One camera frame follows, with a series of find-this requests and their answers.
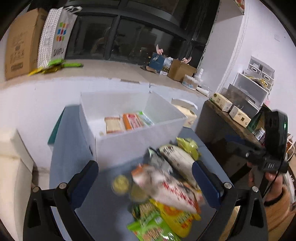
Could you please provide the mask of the long white cracker pack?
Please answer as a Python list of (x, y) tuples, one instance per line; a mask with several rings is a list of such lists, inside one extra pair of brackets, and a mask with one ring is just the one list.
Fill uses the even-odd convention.
[(196, 190), (199, 186), (192, 173), (192, 165), (195, 160), (183, 149), (175, 145), (164, 145), (159, 148), (160, 153), (169, 164)]

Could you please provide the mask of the silver foil snack bag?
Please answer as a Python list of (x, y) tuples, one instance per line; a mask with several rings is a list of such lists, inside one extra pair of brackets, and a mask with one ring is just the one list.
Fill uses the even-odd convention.
[(147, 149), (147, 164), (166, 173), (173, 173), (173, 168), (161, 153), (153, 148)]

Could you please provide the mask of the green seaweed snack bag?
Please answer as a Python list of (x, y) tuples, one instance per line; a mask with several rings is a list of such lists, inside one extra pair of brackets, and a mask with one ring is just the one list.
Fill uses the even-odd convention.
[(180, 241), (180, 238), (171, 230), (157, 211), (152, 212), (145, 221), (137, 220), (128, 224), (127, 229), (141, 241)]

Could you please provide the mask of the wooden side shelf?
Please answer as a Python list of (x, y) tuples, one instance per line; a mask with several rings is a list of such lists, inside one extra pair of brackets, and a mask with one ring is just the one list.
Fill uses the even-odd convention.
[(243, 126), (239, 125), (237, 122), (235, 122), (229, 113), (222, 111), (216, 104), (214, 104), (212, 101), (207, 100), (205, 101), (205, 104), (212, 109), (215, 114), (217, 114), (222, 120), (224, 120), (227, 125), (230, 126), (234, 130), (234, 132), (239, 135), (239, 137), (248, 140), (249, 142), (252, 142), (254, 145), (261, 147), (260, 142), (255, 138), (254, 134), (252, 134), (247, 128), (244, 128)]

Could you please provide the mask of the yellow sunflower snack bag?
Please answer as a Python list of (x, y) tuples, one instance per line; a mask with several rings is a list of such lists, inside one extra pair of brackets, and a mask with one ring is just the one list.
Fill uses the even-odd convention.
[(186, 211), (178, 210), (174, 207), (162, 204), (154, 199), (149, 200), (158, 211), (160, 212), (162, 218), (171, 228), (171, 230), (181, 238), (186, 238), (193, 225), (193, 221), (200, 221), (201, 216), (198, 213), (189, 213)]

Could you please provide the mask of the yellow green small snack bag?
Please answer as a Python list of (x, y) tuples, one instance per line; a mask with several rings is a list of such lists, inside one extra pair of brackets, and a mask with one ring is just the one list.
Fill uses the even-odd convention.
[(201, 154), (197, 143), (192, 138), (176, 138), (178, 147), (187, 152), (195, 161), (199, 160)]

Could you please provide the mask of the open tissue pack on table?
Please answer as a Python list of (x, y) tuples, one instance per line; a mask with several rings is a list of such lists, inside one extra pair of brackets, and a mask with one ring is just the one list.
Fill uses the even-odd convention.
[(188, 100), (174, 98), (171, 100), (171, 104), (187, 117), (183, 127), (192, 128), (198, 117), (198, 107), (196, 104)]

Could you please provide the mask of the white spray bottle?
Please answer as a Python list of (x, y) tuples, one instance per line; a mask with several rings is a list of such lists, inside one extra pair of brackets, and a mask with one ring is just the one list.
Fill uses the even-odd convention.
[(197, 70), (197, 72), (194, 75), (194, 78), (196, 80), (202, 79), (203, 71), (204, 71), (203, 68), (200, 68), (199, 70)]

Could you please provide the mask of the white red rice cracker bag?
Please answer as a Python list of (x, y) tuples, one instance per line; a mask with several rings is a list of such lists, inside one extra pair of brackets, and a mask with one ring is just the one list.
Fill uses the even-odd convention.
[(202, 194), (188, 183), (146, 164), (137, 166), (131, 175), (140, 189), (155, 201), (181, 211), (201, 213)]

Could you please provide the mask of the orange snack bar pack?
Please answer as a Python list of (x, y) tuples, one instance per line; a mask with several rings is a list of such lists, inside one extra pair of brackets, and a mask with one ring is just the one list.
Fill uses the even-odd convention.
[(125, 129), (127, 131), (144, 127), (144, 124), (142, 123), (138, 115), (135, 113), (125, 113), (122, 117)]

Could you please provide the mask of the jelly cup right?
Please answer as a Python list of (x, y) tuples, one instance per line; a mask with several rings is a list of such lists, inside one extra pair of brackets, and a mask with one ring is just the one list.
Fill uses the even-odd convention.
[(145, 202), (148, 199), (148, 195), (135, 183), (132, 184), (129, 198), (133, 202)]

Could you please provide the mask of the blue gift box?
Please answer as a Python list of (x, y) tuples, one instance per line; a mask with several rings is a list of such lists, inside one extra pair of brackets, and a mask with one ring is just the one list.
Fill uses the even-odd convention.
[(153, 52), (148, 66), (156, 73), (167, 76), (173, 60), (174, 59), (171, 57), (166, 57), (165, 55), (160, 55)]

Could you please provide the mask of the white plastic drawer unit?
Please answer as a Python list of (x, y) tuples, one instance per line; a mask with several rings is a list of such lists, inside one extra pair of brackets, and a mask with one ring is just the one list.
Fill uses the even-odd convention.
[(253, 118), (271, 92), (274, 72), (269, 65), (252, 56), (247, 68), (238, 72), (234, 83), (229, 84), (225, 97)]

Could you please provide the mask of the cotton swab container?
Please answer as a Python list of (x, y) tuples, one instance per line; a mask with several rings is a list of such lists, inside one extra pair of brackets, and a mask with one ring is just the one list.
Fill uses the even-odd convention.
[(191, 90), (197, 90), (199, 81), (189, 75), (185, 75), (182, 80), (182, 85)]

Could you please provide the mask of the beige pastry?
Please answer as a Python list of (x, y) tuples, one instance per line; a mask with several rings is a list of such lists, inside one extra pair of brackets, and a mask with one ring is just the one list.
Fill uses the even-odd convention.
[(123, 128), (121, 119), (118, 116), (109, 116), (104, 119), (106, 124), (106, 133), (121, 133)]

